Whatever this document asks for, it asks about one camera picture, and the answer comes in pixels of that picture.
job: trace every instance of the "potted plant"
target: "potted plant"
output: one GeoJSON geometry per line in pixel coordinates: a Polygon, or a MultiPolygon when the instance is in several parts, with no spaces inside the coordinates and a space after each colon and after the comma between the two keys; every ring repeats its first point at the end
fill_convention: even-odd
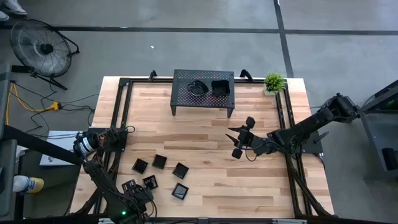
{"type": "Polygon", "coordinates": [[[266,96],[273,96],[279,90],[285,88],[286,81],[283,76],[277,72],[269,72],[266,79],[264,79],[264,93],[266,96]]]}

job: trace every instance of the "fan grille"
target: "fan grille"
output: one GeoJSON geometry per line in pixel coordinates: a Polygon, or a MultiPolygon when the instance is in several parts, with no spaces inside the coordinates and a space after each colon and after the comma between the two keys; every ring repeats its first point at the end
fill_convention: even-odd
{"type": "Polygon", "coordinates": [[[65,74],[72,62],[68,42],[53,27],[37,20],[17,22],[11,30],[11,46],[22,64],[43,77],[65,74]]]}

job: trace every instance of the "white bottle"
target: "white bottle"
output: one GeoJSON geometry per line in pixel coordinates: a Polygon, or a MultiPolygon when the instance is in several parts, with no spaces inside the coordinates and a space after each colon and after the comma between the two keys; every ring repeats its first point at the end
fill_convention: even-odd
{"type": "Polygon", "coordinates": [[[44,181],[40,178],[17,175],[14,177],[13,192],[37,193],[43,189],[44,181]]]}

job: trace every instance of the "white pot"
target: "white pot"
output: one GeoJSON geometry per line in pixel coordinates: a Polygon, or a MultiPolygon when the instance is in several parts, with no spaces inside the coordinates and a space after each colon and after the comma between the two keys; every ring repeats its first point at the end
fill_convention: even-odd
{"type": "Polygon", "coordinates": [[[267,91],[267,86],[264,84],[264,93],[266,96],[275,96],[277,91],[267,91]]]}

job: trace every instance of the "electric fan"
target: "electric fan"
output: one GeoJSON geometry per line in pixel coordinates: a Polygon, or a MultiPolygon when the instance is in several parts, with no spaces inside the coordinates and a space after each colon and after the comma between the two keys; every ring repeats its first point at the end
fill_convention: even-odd
{"type": "Polygon", "coordinates": [[[25,65],[23,68],[13,66],[12,72],[28,72],[34,78],[67,90],[54,78],[62,76],[70,68],[72,55],[79,53],[76,43],[44,22],[23,19],[11,30],[11,46],[18,60],[25,65]],[[71,53],[67,41],[77,50],[71,53]]]}

